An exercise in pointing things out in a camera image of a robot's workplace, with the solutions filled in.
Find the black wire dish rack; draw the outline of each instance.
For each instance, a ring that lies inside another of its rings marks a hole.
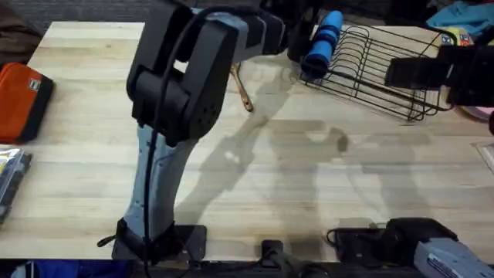
[[[301,72],[299,78],[306,86],[373,106],[408,121],[424,120],[425,116],[452,109],[437,89],[407,90],[385,86],[384,82],[393,58],[436,57],[443,39],[456,42],[453,34],[433,28],[402,29],[420,37],[427,34],[430,40],[424,42],[415,39],[414,34],[404,36],[393,32],[403,27],[358,25],[348,20],[345,23],[328,74],[314,80]]]

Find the plastic bag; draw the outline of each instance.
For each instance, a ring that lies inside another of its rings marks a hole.
[[[19,148],[0,148],[0,224],[10,212],[15,193],[29,168],[31,157]]]

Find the wooden spoon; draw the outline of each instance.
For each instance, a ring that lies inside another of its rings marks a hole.
[[[239,93],[240,93],[240,98],[242,99],[242,103],[244,104],[244,107],[248,112],[253,112],[254,105],[252,105],[252,101],[250,100],[249,95],[245,91],[242,81],[240,81],[239,71],[240,71],[240,63],[233,64],[232,68],[230,69],[230,73],[233,75],[233,78],[237,83],[237,87],[239,88]]]

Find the black cable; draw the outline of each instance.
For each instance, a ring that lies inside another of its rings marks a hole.
[[[117,235],[112,235],[112,236],[107,236],[106,238],[104,239],[100,239],[100,241],[96,244],[96,246],[98,247],[103,247],[105,246],[106,244],[114,241],[115,239],[117,238]]]
[[[242,266],[225,267],[225,268],[218,268],[218,269],[214,269],[214,270],[208,270],[205,268],[205,270],[210,275],[211,274],[218,274],[218,273],[227,273],[227,272],[231,272],[231,271],[251,270],[257,266],[260,266],[261,263],[265,259],[268,259],[274,252],[275,252],[274,250],[268,251],[266,254],[264,254],[264,256],[262,256],[260,259],[258,259],[254,263],[246,263],[245,265],[242,265]]]
[[[181,273],[180,275],[177,276],[177,278],[184,278],[189,272],[192,271],[192,263],[195,262],[195,258],[192,256],[192,252],[191,250],[188,248],[188,246],[183,243],[181,240],[180,240],[180,244],[182,245],[182,249],[185,249],[187,250],[187,254],[189,256],[189,260],[188,260],[188,268],[183,272]]]
[[[327,233],[326,233],[326,241],[327,241],[327,244],[329,244],[331,247],[336,248],[337,247],[337,244],[333,240],[330,239],[330,235],[332,233],[334,233],[334,231],[336,231],[336,229],[330,229],[330,230],[327,231]]]
[[[153,168],[153,160],[154,160],[154,152],[156,151],[156,141],[157,141],[157,134],[158,134],[158,128],[159,128],[159,123],[160,123],[160,115],[161,111],[163,110],[164,106],[164,99],[166,97],[166,89],[168,86],[168,81],[170,79],[170,74],[171,70],[174,68],[174,62],[177,59],[178,52],[180,50],[180,47],[185,40],[187,34],[191,30],[191,28],[200,20],[205,19],[208,15],[214,13],[214,12],[228,12],[231,14],[238,14],[240,12],[240,8],[234,8],[234,7],[209,7],[205,8],[202,11],[200,11],[197,15],[195,15],[184,27],[180,35],[178,36],[177,40],[175,41],[174,47],[171,50],[171,54],[168,58],[167,65],[166,65],[166,70],[164,71],[163,74],[163,79],[161,82],[161,91],[160,91],[160,97],[159,101],[157,102],[156,105],[156,110],[154,112],[154,121],[153,121],[153,131],[151,133],[151,142],[149,143],[149,151],[147,154],[147,163],[146,163],[146,171],[144,174],[144,256],[143,256],[143,262],[144,262],[144,274],[146,277],[150,278],[151,276],[149,275],[149,266],[148,266],[148,256],[149,256],[149,247],[151,244],[150,240],[150,235],[149,235],[149,189],[150,189],[150,183],[151,183],[151,172]],[[245,8],[242,8],[242,12],[253,12],[256,14],[255,9],[251,8],[250,10],[247,10]]]

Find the wooden table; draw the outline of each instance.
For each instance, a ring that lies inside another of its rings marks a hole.
[[[110,258],[96,242],[114,233],[132,191],[125,80],[142,27],[55,22],[46,33],[29,65],[58,87],[39,139],[25,146],[34,161],[0,257]],[[206,259],[256,259],[263,239],[283,239],[297,256],[335,260],[323,240],[330,228],[429,216],[494,263],[494,176],[472,145],[492,140],[486,125],[453,111],[407,124],[290,72],[285,56],[245,62],[255,113],[230,80],[220,120],[188,162],[176,219],[208,227]]]

